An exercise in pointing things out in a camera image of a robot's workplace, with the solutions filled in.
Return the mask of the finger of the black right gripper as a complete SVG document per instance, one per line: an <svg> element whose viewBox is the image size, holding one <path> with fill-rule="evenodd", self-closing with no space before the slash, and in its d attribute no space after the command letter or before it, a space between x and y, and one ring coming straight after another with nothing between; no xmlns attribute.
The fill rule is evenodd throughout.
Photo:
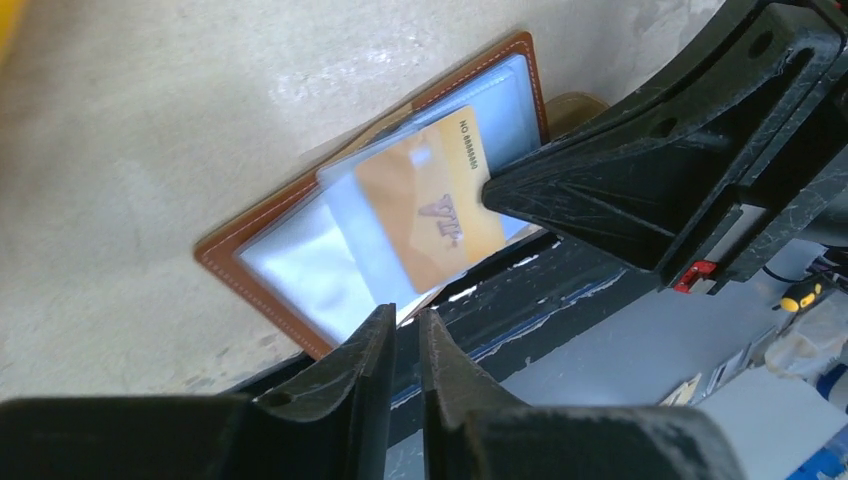
<svg viewBox="0 0 848 480"><path fill-rule="evenodd" d="M663 272L719 196L847 79L843 1L727 1L664 68L576 131L497 172L493 211Z"/></svg>

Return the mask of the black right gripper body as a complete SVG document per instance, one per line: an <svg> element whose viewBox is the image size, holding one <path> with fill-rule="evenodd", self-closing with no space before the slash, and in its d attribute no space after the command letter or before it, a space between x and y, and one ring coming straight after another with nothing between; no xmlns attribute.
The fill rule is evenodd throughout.
<svg viewBox="0 0 848 480"><path fill-rule="evenodd" d="M672 263L665 287L716 294L750 279L793 239L847 244L847 79L790 117L768 165L722 193Z"/></svg>

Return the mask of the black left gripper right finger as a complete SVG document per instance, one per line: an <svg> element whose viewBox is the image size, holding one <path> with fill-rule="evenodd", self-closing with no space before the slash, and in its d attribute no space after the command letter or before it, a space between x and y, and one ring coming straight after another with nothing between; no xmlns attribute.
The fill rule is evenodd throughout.
<svg viewBox="0 0 848 480"><path fill-rule="evenodd" d="M689 407L531 406L418 315L429 479L743 479L720 428Z"/></svg>

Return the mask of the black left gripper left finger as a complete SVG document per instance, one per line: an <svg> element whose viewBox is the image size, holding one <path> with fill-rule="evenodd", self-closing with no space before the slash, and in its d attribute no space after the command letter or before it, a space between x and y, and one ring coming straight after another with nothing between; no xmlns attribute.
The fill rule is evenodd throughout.
<svg viewBox="0 0 848 480"><path fill-rule="evenodd" d="M379 479L396 310L258 396L34 398L1 405L5 479Z"/></svg>

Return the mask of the brown leather card holder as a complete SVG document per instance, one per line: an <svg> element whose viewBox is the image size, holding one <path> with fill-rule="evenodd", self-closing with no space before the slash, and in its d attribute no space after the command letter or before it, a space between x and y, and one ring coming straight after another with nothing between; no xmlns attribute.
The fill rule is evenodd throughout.
<svg viewBox="0 0 848 480"><path fill-rule="evenodd" d="M201 239L195 260L309 357L326 356L351 336L375 302L322 199L319 169L509 80L516 82L519 111L535 147L608 106L584 92L544 99L532 35L513 32L328 147L315 166Z"/></svg>

